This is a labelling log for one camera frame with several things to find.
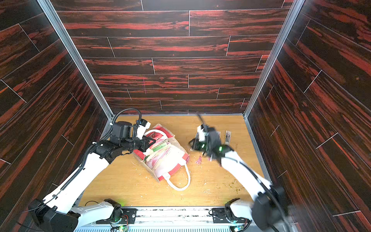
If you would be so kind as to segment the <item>folding fan dark blue print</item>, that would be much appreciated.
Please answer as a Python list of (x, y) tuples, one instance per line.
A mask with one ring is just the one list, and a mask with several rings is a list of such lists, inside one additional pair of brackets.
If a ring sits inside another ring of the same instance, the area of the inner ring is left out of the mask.
[(230, 145), (230, 143), (231, 143), (231, 132), (227, 130), (225, 132), (225, 144)]

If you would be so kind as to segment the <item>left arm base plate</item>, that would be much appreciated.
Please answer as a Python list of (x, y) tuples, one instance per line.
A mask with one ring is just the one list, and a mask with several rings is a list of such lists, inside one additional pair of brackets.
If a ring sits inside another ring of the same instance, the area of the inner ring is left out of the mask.
[(108, 219), (102, 219), (96, 221), (98, 225), (130, 225), (134, 224), (137, 216), (136, 208), (121, 208), (120, 210), (115, 209), (112, 215)]

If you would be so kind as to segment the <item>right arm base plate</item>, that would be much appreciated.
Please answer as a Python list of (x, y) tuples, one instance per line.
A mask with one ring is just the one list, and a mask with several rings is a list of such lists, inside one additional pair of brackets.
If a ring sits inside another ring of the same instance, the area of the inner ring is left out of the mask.
[(214, 207), (209, 210), (214, 224), (244, 224), (252, 222), (248, 206)]

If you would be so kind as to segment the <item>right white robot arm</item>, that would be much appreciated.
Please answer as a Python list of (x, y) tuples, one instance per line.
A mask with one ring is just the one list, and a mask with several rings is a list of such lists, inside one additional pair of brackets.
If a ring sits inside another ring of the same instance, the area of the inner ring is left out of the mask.
[(270, 181), (252, 170), (233, 148), (222, 144), (215, 128), (205, 124), (200, 125), (189, 145), (192, 150), (200, 151), (211, 160), (216, 160), (251, 196), (253, 204), (240, 198), (232, 199), (225, 204), (225, 215), (228, 221), (235, 223), (243, 218), (247, 225), (254, 222), (262, 231), (272, 229), (275, 232), (276, 223), (282, 221), (285, 229), (291, 231), (287, 219), (288, 204), (285, 190), (282, 187), (274, 187)]

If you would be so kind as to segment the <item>fans inside tote bag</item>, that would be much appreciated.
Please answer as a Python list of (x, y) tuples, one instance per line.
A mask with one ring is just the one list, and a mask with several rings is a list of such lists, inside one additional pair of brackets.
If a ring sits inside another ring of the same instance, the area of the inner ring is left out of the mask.
[(146, 165), (150, 169), (154, 170), (159, 161), (167, 154), (168, 150), (170, 149), (170, 145), (170, 142), (166, 140), (151, 149), (150, 153), (145, 157)]

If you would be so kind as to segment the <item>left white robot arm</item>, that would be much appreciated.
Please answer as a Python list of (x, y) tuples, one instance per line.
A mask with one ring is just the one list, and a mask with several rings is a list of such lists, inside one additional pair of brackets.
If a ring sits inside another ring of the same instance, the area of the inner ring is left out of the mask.
[(42, 232), (73, 232), (99, 220), (121, 221), (121, 204), (106, 199), (91, 206), (74, 203), (89, 184), (123, 151), (146, 151), (155, 140), (145, 136), (150, 122), (139, 119), (135, 124), (114, 122), (108, 133), (84, 153), (81, 164), (54, 191), (29, 205), (30, 215)]

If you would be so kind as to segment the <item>folding fan pink tassel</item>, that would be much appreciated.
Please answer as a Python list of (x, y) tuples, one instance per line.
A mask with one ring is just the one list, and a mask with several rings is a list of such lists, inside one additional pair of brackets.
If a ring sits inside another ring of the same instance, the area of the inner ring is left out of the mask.
[(203, 158), (202, 158), (202, 156), (199, 156), (199, 158), (196, 160), (195, 163), (196, 163), (197, 165), (201, 165), (202, 162), (203, 162)]

